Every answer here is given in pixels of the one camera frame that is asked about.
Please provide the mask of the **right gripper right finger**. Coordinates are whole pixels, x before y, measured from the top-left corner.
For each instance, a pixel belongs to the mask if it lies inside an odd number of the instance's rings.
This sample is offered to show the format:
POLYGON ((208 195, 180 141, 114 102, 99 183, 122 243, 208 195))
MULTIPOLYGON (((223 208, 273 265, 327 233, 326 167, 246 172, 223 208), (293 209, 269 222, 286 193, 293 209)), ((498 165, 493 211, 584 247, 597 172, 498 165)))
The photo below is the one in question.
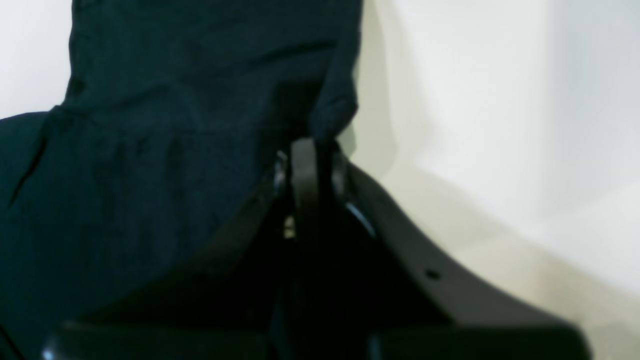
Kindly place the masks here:
POLYGON ((353 360, 590 360, 571 323, 439 248, 337 144, 292 144, 301 270, 353 360))

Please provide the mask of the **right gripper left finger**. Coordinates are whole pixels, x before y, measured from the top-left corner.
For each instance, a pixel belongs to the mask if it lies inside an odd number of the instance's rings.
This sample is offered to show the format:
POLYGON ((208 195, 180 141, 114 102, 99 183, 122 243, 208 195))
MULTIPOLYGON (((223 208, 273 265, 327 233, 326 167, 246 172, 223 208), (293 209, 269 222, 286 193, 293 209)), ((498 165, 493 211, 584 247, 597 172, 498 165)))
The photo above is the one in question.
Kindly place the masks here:
POLYGON ((44 360, 274 360, 269 328, 288 255, 290 161, 198 253, 128 296, 63 322, 44 360))

